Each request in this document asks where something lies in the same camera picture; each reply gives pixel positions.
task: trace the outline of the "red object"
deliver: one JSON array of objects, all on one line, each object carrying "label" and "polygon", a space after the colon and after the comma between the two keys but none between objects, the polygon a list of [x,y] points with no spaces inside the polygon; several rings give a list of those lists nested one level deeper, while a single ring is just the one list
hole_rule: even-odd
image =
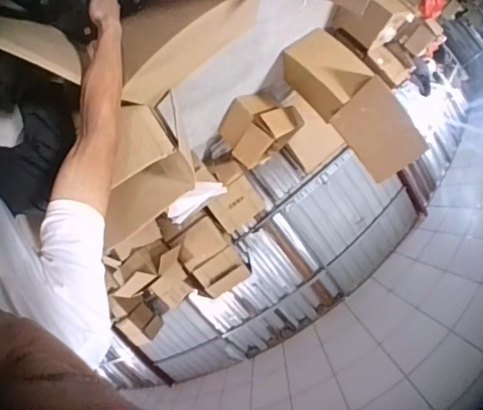
[{"label": "red object", "polygon": [[446,0],[421,0],[420,12],[424,19],[435,19],[442,13]]}]

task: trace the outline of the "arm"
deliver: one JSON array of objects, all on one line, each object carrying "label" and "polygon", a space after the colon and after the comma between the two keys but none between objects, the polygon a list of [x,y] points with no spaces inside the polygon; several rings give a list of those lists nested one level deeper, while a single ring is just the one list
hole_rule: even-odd
[{"label": "arm", "polygon": [[51,201],[83,202],[104,216],[120,140],[120,10],[117,0],[92,0],[89,13],[98,39],[81,86],[81,133],[57,174]]}]

